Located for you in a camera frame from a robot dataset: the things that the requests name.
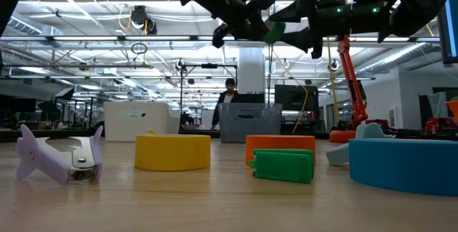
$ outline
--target red machine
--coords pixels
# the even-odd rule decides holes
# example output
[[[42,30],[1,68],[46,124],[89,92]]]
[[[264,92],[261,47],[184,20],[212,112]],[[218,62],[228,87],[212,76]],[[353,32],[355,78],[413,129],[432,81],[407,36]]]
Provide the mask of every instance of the red machine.
[[[429,118],[426,126],[426,133],[429,135],[436,135],[437,133],[444,133],[447,129],[455,131],[458,125],[453,118]]]
[[[338,43],[338,53],[341,57],[342,69],[345,73],[346,84],[350,92],[350,101],[354,111],[353,122],[351,127],[347,127],[346,125],[334,127],[329,133],[329,140],[331,142],[348,142],[350,139],[355,138],[355,129],[368,118],[366,113],[366,95],[364,94],[363,87],[356,79],[349,51],[350,40],[348,36],[344,36],[340,38],[340,42]]]

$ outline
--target yellow bowl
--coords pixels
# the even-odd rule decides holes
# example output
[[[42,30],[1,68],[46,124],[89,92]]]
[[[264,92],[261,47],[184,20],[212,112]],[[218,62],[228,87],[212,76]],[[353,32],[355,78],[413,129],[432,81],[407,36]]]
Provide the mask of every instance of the yellow bowl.
[[[208,135],[137,135],[135,167],[153,171],[183,171],[210,166]]]

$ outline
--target gray crate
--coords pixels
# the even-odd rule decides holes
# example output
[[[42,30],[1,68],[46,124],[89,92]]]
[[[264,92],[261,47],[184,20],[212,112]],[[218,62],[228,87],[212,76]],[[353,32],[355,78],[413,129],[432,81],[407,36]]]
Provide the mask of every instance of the gray crate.
[[[246,142],[247,135],[279,135],[282,104],[221,103],[221,142]]]

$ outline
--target person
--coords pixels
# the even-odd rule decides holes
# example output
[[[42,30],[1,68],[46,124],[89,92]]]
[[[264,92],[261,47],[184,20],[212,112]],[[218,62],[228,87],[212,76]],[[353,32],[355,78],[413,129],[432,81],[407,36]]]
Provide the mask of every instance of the person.
[[[212,127],[211,130],[214,130],[216,125],[220,121],[220,116],[218,113],[218,105],[220,103],[236,103],[240,102],[240,95],[238,92],[235,90],[235,80],[232,78],[229,78],[226,80],[226,91],[220,94],[220,97],[218,99],[218,103],[216,104],[215,111],[213,113],[213,121],[212,121]]]

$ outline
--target table surface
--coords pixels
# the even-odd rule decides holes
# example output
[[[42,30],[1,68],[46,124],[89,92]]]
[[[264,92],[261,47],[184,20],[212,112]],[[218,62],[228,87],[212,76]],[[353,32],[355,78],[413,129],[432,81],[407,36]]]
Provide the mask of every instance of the table surface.
[[[55,140],[62,148],[69,140]],[[135,169],[132,143],[101,142],[99,185],[60,186],[39,171],[16,181],[14,144],[0,144],[0,231],[457,231],[458,198],[398,193],[329,167],[317,140],[313,184],[261,180],[244,145],[213,141],[211,168]]]

